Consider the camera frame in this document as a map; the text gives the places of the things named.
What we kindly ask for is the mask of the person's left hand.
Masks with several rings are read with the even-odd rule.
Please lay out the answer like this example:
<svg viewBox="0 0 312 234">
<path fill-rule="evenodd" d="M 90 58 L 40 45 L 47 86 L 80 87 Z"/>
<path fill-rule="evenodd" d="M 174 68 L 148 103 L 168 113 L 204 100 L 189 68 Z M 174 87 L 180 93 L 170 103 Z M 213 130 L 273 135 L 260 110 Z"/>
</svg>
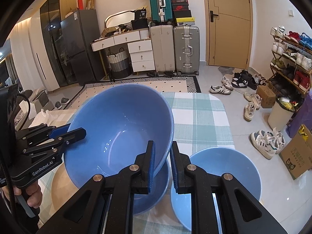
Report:
<svg viewBox="0 0 312 234">
<path fill-rule="evenodd" d="M 9 189 L 8 186 L 5 186 L 2 188 L 4 195 L 8 200 L 10 200 L 10 195 L 9 195 Z M 17 187 L 13 187 L 14 191 L 14 196 L 22 195 L 22 190 L 20 190 Z M 29 195 L 30 197 L 27 200 L 27 204 L 30 207 L 33 207 L 35 209 L 39 208 L 41 203 L 42 203 L 42 192 L 41 192 L 41 187 L 38 184 L 38 181 L 32 183 L 30 186 L 28 186 L 26 189 L 26 194 Z"/>
</svg>

